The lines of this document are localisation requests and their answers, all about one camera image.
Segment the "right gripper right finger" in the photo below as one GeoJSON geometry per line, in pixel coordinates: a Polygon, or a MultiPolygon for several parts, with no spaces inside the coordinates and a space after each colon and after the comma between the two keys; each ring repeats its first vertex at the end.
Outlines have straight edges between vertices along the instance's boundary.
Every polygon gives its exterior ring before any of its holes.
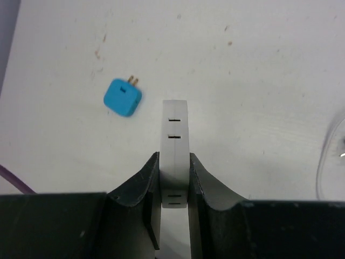
{"type": "Polygon", "coordinates": [[[241,202],[190,154],[188,217],[192,258],[254,258],[241,202]]]}

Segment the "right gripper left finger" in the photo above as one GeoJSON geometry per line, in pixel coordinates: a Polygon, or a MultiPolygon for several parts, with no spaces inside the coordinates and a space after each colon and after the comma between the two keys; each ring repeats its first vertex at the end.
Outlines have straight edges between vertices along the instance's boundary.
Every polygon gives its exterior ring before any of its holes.
{"type": "Polygon", "coordinates": [[[107,195],[103,211],[104,258],[155,258],[160,248],[159,153],[107,195]]]}

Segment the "blue plug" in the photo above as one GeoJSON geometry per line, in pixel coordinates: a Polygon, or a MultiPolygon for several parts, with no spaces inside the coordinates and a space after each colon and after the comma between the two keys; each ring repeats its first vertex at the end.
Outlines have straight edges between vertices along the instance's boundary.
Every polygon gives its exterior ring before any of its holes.
{"type": "Polygon", "coordinates": [[[105,106],[122,117],[132,116],[142,99],[142,92],[136,87],[138,81],[134,76],[114,79],[103,97],[105,106]]]}

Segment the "white multi-outlet adapter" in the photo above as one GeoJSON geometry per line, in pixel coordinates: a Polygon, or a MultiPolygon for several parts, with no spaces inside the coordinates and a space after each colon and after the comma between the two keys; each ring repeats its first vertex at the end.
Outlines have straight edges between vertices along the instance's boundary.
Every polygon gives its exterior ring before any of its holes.
{"type": "Polygon", "coordinates": [[[185,100],[164,100],[159,158],[163,208],[185,208],[190,170],[188,105],[185,100]]]}

